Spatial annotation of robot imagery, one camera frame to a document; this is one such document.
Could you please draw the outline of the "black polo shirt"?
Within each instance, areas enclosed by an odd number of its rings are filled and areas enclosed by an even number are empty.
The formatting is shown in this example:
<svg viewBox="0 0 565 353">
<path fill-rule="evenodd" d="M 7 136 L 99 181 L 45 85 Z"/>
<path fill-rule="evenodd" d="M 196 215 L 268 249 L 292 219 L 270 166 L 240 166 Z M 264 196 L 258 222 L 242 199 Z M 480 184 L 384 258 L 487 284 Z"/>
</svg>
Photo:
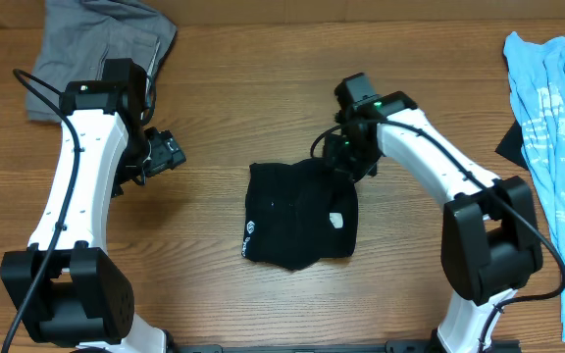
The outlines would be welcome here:
<svg viewBox="0 0 565 353">
<path fill-rule="evenodd" d="M 254 163 L 241 255 L 289 271 L 353 255 L 359 205 L 353 181 L 321 159 Z"/>
</svg>

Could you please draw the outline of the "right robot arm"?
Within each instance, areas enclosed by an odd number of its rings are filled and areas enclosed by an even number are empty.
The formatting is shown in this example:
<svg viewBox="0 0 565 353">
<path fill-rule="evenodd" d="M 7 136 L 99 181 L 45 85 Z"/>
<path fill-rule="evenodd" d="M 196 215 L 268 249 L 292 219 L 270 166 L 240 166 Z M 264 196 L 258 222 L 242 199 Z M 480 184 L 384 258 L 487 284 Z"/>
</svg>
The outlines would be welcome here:
<svg viewBox="0 0 565 353">
<path fill-rule="evenodd" d="M 379 159 L 389 157 L 442 209 L 440 261 L 453 289 L 447 313 L 430 338 L 390 340 L 385 351 L 520 351 L 519 341 L 491 334 L 501 303 L 543 265 L 530 188 L 468 159 L 402 91 L 382 96 L 359 73 L 345 78 L 334 96 L 341 133 L 325 138 L 328 165 L 359 181 L 374 176 Z"/>
</svg>

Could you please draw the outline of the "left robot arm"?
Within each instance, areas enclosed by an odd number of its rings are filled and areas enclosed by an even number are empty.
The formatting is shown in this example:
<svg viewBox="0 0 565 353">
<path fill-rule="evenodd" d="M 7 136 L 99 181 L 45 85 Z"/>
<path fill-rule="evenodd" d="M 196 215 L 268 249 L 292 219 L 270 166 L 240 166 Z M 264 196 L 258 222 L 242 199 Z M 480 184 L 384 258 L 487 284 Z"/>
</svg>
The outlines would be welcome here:
<svg viewBox="0 0 565 353">
<path fill-rule="evenodd" d="M 59 90 L 22 70 L 15 78 L 62 127 L 50 194 L 25 249 L 6 253 L 0 278 L 37 343 L 75 352 L 173 352 L 171 334 L 135 311 L 132 286 L 110 259 L 109 206 L 126 182 L 144 185 L 185 160 L 168 131 L 150 125 L 156 90 L 129 58 L 109 59 L 102 76 Z"/>
</svg>

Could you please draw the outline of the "folded grey shorts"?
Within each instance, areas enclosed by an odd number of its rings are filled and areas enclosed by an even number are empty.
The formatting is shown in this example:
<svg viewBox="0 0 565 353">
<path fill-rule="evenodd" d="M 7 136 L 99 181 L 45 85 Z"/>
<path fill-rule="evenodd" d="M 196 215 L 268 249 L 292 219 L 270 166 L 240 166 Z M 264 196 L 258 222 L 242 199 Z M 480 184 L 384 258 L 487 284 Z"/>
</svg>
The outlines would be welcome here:
<svg viewBox="0 0 565 353">
<path fill-rule="evenodd" d="M 135 0 L 46 0 L 40 53 L 31 74 L 59 91 L 98 80 L 105 61 L 130 58 L 152 78 L 178 27 Z"/>
</svg>

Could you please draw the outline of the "dark garment under blue shirt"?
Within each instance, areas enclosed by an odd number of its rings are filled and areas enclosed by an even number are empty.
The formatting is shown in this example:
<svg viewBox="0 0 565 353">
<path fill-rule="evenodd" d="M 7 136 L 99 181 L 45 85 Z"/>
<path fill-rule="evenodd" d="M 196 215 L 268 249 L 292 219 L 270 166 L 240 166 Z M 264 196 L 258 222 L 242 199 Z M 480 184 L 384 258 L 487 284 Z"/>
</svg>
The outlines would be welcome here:
<svg viewBox="0 0 565 353">
<path fill-rule="evenodd" d="M 529 168 L 521 152 L 522 146 L 523 135 L 521 126 L 517 122 L 514 122 L 497 145 L 495 152 L 516 166 L 527 171 Z"/>
</svg>

